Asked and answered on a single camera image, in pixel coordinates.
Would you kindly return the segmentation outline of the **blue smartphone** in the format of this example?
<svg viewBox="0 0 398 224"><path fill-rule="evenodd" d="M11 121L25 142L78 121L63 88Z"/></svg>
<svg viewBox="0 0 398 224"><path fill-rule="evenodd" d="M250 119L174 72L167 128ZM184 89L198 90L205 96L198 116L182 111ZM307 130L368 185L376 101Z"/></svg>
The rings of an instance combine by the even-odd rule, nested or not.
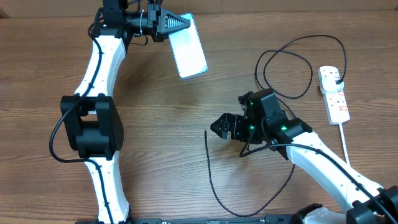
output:
<svg viewBox="0 0 398 224"><path fill-rule="evenodd" d="M200 36L192 13L181 14L190 21L190 27L169 35L178 74L188 78L208 70Z"/></svg>

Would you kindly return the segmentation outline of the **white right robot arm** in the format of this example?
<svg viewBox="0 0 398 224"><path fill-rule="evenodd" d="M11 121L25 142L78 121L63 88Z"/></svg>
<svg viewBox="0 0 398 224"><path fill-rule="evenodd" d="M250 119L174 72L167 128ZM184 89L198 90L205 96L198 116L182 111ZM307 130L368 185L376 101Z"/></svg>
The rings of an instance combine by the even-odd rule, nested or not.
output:
<svg viewBox="0 0 398 224"><path fill-rule="evenodd" d="M382 187L350 167L299 118L288 119L270 89L239 96L244 113L222 114L210 126L220 138L244 143L240 157L265 149L301 167L338 204L341 213L319 203L293 215L288 223L397 223L397 186Z"/></svg>

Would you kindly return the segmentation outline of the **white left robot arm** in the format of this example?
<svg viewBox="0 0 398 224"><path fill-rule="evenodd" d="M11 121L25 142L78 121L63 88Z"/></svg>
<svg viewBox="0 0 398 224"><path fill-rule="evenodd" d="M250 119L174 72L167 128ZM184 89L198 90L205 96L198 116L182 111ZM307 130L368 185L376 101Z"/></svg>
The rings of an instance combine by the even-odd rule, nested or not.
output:
<svg viewBox="0 0 398 224"><path fill-rule="evenodd" d="M119 153L124 128L114 104L113 91L119 67L131 40L151 37L163 42L170 34L188 31L193 20L148 1L147 9L129 12L128 1L104 1L88 28L91 58L80 86L60 101L62 117L54 127L65 126L70 147L78 153L72 163L86 165L98 202L95 223L133 223L124 194Z"/></svg>

